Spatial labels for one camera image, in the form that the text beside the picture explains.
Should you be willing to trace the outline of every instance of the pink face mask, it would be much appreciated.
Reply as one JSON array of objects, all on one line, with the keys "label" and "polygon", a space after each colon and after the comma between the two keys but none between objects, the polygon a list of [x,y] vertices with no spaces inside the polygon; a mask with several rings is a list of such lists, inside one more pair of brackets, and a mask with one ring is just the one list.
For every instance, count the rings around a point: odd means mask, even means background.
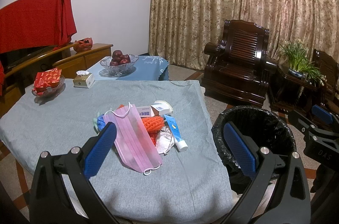
[{"label": "pink face mask", "polygon": [[160,167],[161,157],[134,104],[121,107],[114,112],[108,111],[103,119],[106,124],[111,121],[117,127],[114,143],[126,166],[145,175]]}]

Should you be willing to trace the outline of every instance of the toothpaste tube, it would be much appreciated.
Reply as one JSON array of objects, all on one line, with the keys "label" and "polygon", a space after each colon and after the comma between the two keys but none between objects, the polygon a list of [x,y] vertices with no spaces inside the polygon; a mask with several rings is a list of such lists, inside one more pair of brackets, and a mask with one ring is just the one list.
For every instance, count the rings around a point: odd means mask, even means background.
[{"label": "toothpaste tube", "polygon": [[178,148],[179,151],[185,151],[188,146],[186,144],[186,142],[184,140],[182,140],[179,129],[178,129],[178,125],[177,122],[175,121],[175,119],[171,116],[168,115],[164,115],[169,129],[171,130],[173,136],[174,136],[174,142]]}]

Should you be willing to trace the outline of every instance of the ear loop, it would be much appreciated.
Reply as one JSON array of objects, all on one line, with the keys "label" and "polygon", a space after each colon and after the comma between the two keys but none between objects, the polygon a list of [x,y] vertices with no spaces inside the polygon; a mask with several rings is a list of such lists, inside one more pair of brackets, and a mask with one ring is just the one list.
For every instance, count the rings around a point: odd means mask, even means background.
[{"label": "ear loop", "polygon": [[104,115],[106,115],[108,112],[112,112],[114,115],[116,115],[116,116],[119,117],[119,118],[125,118],[125,117],[127,116],[127,114],[129,113],[129,110],[130,110],[131,106],[132,106],[132,105],[130,104],[130,102],[128,102],[128,110],[127,110],[126,113],[123,114],[123,115],[118,115],[118,114],[115,113],[113,110],[108,110]]},{"label": "ear loop", "polygon": [[144,175],[147,176],[147,175],[150,175],[150,173],[152,172],[152,170],[156,170],[158,168],[160,168],[161,165],[157,166],[156,168],[146,168],[144,170]]}]

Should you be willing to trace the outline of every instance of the crumpled tissue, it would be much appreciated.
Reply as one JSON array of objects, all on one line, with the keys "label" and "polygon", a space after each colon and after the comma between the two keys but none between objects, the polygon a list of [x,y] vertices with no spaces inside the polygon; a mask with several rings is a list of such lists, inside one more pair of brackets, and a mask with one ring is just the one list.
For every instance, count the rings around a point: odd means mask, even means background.
[{"label": "crumpled tissue", "polygon": [[157,144],[155,148],[157,149],[158,153],[164,153],[166,155],[172,146],[174,146],[174,137],[168,126],[162,127],[157,135],[156,141]]},{"label": "crumpled tissue", "polygon": [[77,71],[78,76],[83,76],[83,75],[88,75],[88,74],[89,74],[88,71],[84,71],[84,70]]}]

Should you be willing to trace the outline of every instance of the wooden armchair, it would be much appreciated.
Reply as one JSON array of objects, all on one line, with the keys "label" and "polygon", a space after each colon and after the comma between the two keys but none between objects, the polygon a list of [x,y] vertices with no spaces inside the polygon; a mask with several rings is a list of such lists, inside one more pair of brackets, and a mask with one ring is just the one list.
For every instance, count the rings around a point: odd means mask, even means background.
[{"label": "wooden armchair", "polygon": [[339,64],[328,54],[317,49],[313,50],[314,65],[326,76],[327,82],[319,89],[315,104],[327,111],[339,115],[339,100],[335,94],[339,94],[337,81],[339,77]]},{"label": "wooden armchair", "polygon": [[262,106],[277,62],[266,55],[269,30],[244,20],[226,20],[222,40],[207,43],[210,55],[202,86]]}]

